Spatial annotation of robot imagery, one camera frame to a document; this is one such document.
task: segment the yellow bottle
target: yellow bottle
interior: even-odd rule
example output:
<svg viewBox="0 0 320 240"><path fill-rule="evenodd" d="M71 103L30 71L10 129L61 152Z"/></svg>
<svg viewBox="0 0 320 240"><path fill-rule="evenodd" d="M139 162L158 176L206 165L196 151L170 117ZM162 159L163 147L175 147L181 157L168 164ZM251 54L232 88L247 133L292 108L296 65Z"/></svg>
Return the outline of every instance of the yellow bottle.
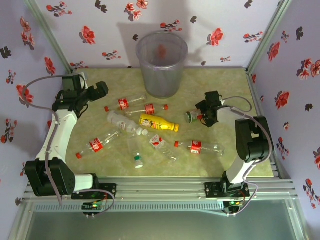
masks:
<svg viewBox="0 0 320 240"><path fill-rule="evenodd" d="M148 114L141 114L139 124L144 127L149 127L158 130L172 130L174 132L178 132L179 124L171 123L164 120L162 117L148 115Z"/></svg>

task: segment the wastebasket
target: wastebasket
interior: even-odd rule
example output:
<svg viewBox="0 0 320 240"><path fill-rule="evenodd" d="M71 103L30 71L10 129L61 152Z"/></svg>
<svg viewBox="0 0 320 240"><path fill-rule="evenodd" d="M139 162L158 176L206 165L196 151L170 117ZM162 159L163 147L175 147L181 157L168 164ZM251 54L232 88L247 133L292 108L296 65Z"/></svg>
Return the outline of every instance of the wastebasket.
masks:
<svg viewBox="0 0 320 240"><path fill-rule="evenodd" d="M137 44L136 55L151 96L169 98L177 93L188 55L188 45L181 37L167 31L149 34Z"/></svg>

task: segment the small bottle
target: small bottle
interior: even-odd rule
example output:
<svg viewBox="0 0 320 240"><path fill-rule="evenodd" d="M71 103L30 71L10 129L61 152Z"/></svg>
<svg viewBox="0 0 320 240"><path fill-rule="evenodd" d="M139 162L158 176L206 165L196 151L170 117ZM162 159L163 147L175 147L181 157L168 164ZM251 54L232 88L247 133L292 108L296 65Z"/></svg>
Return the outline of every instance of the small bottle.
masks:
<svg viewBox="0 0 320 240"><path fill-rule="evenodd" d="M154 147L154 149L162 153L167 159L173 161L179 159L175 149L158 134L150 132L147 136L150 139L149 143Z"/></svg>
<svg viewBox="0 0 320 240"><path fill-rule="evenodd" d="M81 159L83 157L86 157L90 154L99 152L101 149L109 149L110 146L110 142L114 141L115 139L117 139L118 137L120 137L122 135L120 129L118 127L113 127L111 129L109 129L108 133L99 136L95 139L93 139L92 141L90 141L84 148L82 151L78 152L75 154L75 156L78 159Z"/></svg>
<svg viewBox="0 0 320 240"><path fill-rule="evenodd" d="M161 105L157 103L149 103L144 106L134 106L126 109L124 112L128 116L132 116L134 114L148 114L154 115L159 113L161 110L168 110L168 105Z"/></svg>
<svg viewBox="0 0 320 240"><path fill-rule="evenodd" d="M185 148L192 154L214 154L218 153L223 155L225 153L225 148L220 144L211 144L205 143L201 141L188 141L188 142L181 142L176 141L174 143L176 148Z"/></svg>
<svg viewBox="0 0 320 240"><path fill-rule="evenodd" d="M141 114L139 125L158 129L158 130L172 130L174 132L178 132L179 124L178 123L171 123L164 120L160 116L148 115L148 114Z"/></svg>
<svg viewBox="0 0 320 240"><path fill-rule="evenodd" d="M147 135L148 130L143 129L133 120L130 120L126 116L117 114L115 111L110 111L106 120L113 125L116 125L118 128L127 131L128 133L137 134L137 135Z"/></svg>
<svg viewBox="0 0 320 240"><path fill-rule="evenodd" d="M194 109L185 113L185 120L188 124L194 123L197 120L201 120L202 118L203 114L201 113L200 109Z"/></svg>
<svg viewBox="0 0 320 240"><path fill-rule="evenodd" d="M128 149L130 154L133 156L134 165L136 169L142 168L144 166L144 163L142 162L141 151L140 151L138 142L139 140L137 139L137 136L135 134L132 136L129 136L127 139Z"/></svg>
<svg viewBox="0 0 320 240"><path fill-rule="evenodd" d="M139 93L132 96L126 96L119 98L115 101L115 103L111 106L105 106L104 110L109 112L110 110L125 110L135 104L140 104L145 102L147 99L147 95L145 93Z"/></svg>

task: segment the floral wallpaper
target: floral wallpaper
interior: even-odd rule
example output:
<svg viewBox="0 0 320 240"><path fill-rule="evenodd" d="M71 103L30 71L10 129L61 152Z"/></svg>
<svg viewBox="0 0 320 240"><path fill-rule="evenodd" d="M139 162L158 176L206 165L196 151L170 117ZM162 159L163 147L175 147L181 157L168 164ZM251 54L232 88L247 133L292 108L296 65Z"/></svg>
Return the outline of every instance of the floral wallpaper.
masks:
<svg viewBox="0 0 320 240"><path fill-rule="evenodd" d="M28 1L39 6L71 68L76 63L89 68L138 68L136 45L156 31L186 41L187 67L247 67L280 2ZM277 47L271 50L271 60Z"/></svg>
<svg viewBox="0 0 320 240"><path fill-rule="evenodd" d="M317 0L292 1L252 73L275 152L298 191L310 239L320 236L319 20Z"/></svg>
<svg viewBox="0 0 320 240"><path fill-rule="evenodd" d="M31 86L26 102L23 87L66 70L23 1L1 1L0 9L0 240L7 240L28 182L25 163L35 159L51 120L48 112L29 104L52 106L62 82Z"/></svg>

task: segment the marble-pattern surface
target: marble-pattern surface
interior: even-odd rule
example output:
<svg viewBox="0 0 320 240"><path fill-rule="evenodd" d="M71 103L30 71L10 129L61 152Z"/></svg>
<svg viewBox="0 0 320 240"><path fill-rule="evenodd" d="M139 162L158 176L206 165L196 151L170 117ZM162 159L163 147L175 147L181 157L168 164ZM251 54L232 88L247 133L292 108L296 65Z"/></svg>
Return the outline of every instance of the marble-pattern surface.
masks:
<svg viewBox="0 0 320 240"><path fill-rule="evenodd" d="M136 169L134 159L127 148L128 133L111 143L110 149L103 149L82 159L76 153L92 139L103 135L111 127L106 121L105 106L116 99L145 91L140 69L80 69L87 73L88 85L105 81L109 94L95 102L75 125L68 144L66 163L74 173L96 173L101 177L221 177L236 158L235 130L229 125L217 123L207 128L200 122L186 123L185 112L195 108L195 104L204 99L205 93L218 91L223 98L242 96L253 104L245 71L241 68L185 69L181 86L176 95L167 99L157 99L148 95L148 103L168 104L169 109L161 116L169 122L179 123L179 131L154 130L172 146L175 141L198 140L217 143L225 147L223 156L189 153L186 149L175 148L179 160L167 160L148 143L145 136L139 136L144 166ZM248 104L239 99L230 99L228 104L248 109ZM136 123L139 116L132 118ZM250 177L273 177L269 161L258 165Z"/></svg>

